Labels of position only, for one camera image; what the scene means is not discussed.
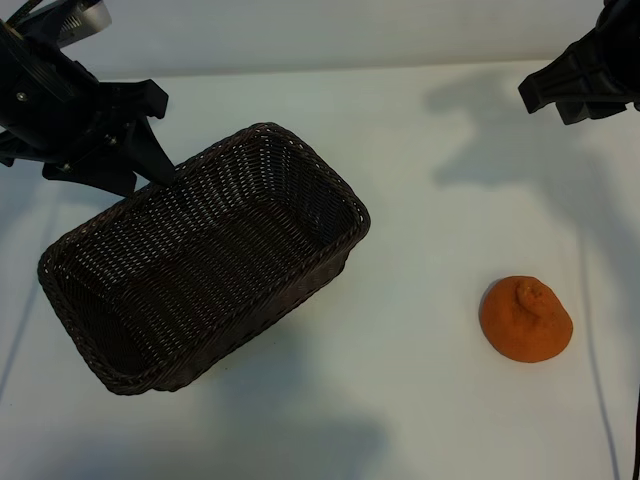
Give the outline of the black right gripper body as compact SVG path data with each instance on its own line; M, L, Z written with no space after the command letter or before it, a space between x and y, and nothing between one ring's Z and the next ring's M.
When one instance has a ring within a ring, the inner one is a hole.
M638 108L639 2L605 1L584 50L586 105Z

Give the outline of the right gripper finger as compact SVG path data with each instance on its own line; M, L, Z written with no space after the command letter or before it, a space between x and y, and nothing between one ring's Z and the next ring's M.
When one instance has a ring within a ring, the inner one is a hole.
M572 43L546 67L528 75L518 91L530 114L550 103L606 102L607 70L600 47L591 40Z
M628 104L638 103L635 90L570 91L554 93L554 102L565 125L584 120L601 120L627 110Z

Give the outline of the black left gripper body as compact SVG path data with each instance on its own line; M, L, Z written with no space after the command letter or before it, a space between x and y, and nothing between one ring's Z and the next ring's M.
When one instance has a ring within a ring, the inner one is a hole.
M20 35L1 24L1 163L75 162L123 141L137 122L162 119L168 94L154 81L100 82L64 55L55 32Z

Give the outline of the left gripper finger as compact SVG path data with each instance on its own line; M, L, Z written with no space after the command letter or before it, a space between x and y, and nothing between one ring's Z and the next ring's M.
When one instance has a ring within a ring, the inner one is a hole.
M133 172L154 184L170 185L175 178L175 166L146 117L137 117L125 125L118 154Z
M64 151L55 163L44 164L42 175L47 180L82 184L119 196L131 196L137 182L130 155L115 147Z

